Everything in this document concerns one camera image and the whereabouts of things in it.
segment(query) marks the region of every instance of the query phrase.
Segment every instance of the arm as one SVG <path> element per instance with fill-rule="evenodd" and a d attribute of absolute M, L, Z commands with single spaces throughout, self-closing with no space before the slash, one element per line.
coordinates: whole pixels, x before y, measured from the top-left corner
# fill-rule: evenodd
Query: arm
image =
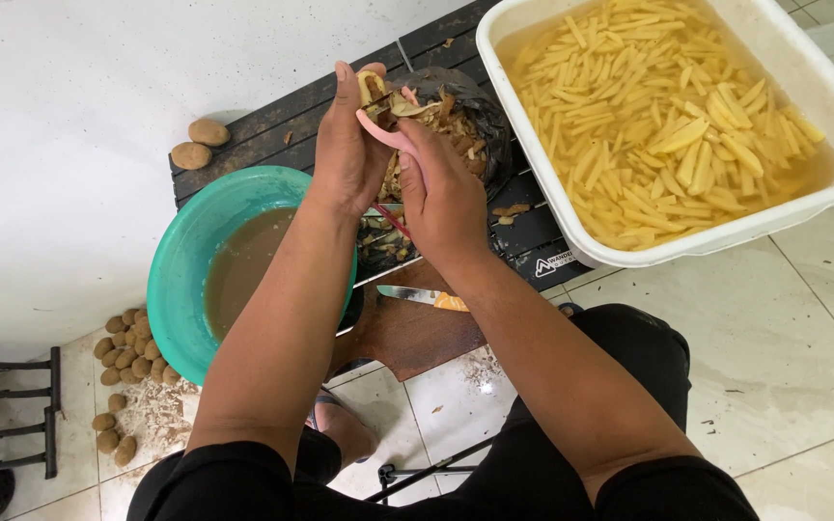
<path fill-rule="evenodd" d="M 385 74 L 381 64 L 366 67 Z M 359 219 L 378 194 L 390 157 L 356 120 L 360 91 L 352 69 L 338 62 L 336 75 L 336 98 L 317 136 L 314 178 L 208 369 L 187 452 L 258 441 L 295 467 L 301 429 L 333 353 Z"/>
<path fill-rule="evenodd" d="M 414 244 L 465 301 L 504 372 L 593 502 L 636 463 L 700 453 L 654 398 L 487 247 L 485 191 L 455 152 L 419 124 L 400 123 L 423 157 L 402 155 Z"/>

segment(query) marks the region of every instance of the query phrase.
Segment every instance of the raw french fries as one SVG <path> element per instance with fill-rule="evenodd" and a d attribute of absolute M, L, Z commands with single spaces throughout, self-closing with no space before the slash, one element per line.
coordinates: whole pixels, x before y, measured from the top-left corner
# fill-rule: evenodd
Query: raw french fries
<path fill-rule="evenodd" d="M 604 0 L 563 17 L 508 73 L 585 230 L 616 249 L 801 195 L 800 168 L 826 139 L 678 0 Z"/>

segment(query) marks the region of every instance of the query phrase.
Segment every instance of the hand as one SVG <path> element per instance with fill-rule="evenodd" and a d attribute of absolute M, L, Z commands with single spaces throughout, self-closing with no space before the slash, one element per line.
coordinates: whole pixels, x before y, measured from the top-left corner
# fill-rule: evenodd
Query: hand
<path fill-rule="evenodd" d="M 366 133 L 356 119 L 360 88 L 353 69 L 342 61 L 334 68 L 336 97 L 320 121 L 314 179 L 307 198 L 328 211 L 360 219 L 382 187 L 391 149 Z M 362 69 L 383 77 L 386 73 L 381 63 Z"/>
<path fill-rule="evenodd" d="M 470 174 L 455 149 L 423 125 L 402 118 L 401 132 L 420 152 L 427 172 L 401 153 L 404 217 L 414 245 L 444 276 L 449 266 L 491 255 L 487 245 L 485 187 Z M 423 186 L 426 173 L 429 192 Z"/>

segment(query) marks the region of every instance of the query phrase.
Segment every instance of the wooden cutting board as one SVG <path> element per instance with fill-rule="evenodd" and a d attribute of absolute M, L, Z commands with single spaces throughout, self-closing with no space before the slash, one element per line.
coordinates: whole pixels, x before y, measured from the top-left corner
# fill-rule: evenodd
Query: wooden cutting board
<path fill-rule="evenodd" d="M 399 382 L 484 346 L 472 314 L 438 310 L 420 302 L 381 295 L 378 285 L 452 288 L 424 259 L 366 284 L 362 315 L 352 331 L 336 339 L 330 371 L 358 358 L 384 363 Z"/>

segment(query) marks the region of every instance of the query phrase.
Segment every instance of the teal plastic bowl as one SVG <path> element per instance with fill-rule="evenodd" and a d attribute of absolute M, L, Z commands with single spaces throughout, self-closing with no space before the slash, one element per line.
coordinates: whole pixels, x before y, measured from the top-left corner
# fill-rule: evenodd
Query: teal plastic bowl
<path fill-rule="evenodd" d="M 159 241 L 146 283 L 156 346 L 185 379 L 203 385 L 221 342 L 205 316 L 205 280 L 222 243 L 241 225 L 276 207 L 298 207 L 310 176 L 279 166 L 232 172 L 205 186 L 176 215 Z M 356 282 L 353 249 L 346 311 Z"/>

